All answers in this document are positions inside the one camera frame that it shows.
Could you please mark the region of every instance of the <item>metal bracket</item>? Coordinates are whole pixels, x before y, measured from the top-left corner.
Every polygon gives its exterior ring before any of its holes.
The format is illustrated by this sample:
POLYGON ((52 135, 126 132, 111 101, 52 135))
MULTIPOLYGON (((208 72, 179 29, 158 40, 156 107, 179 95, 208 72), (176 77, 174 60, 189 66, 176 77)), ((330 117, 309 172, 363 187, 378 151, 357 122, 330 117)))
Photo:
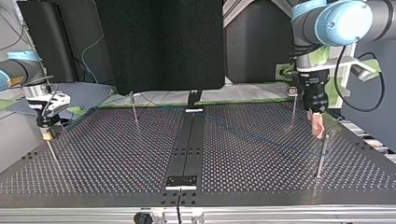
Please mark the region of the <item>metal bracket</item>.
POLYGON ((169 176, 166 181, 166 190, 196 190, 197 189, 197 176, 184 175, 184 176, 169 176))
POLYGON ((202 90, 190 91, 186 113, 202 112, 203 111, 203 109, 201 107, 195 105, 195 103, 197 103, 201 100, 202 92, 203 92, 202 90))
MULTIPOLYGON (((320 70, 326 70, 326 69, 332 69, 335 68, 337 65, 337 60, 338 58, 330 59, 327 61, 325 64, 317 65, 317 66, 312 66, 312 67, 297 67, 297 71, 302 72, 302 73, 309 73, 309 72, 315 72, 315 71, 320 71, 320 70)), ((375 73, 375 69, 370 67, 369 65, 362 63, 356 58, 350 57, 350 56, 344 56, 341 59, 339 67, 346 67, 346 66, 352 66, 352 65, 357 65, 364 70, 367 70, 370 73, 375 73)))

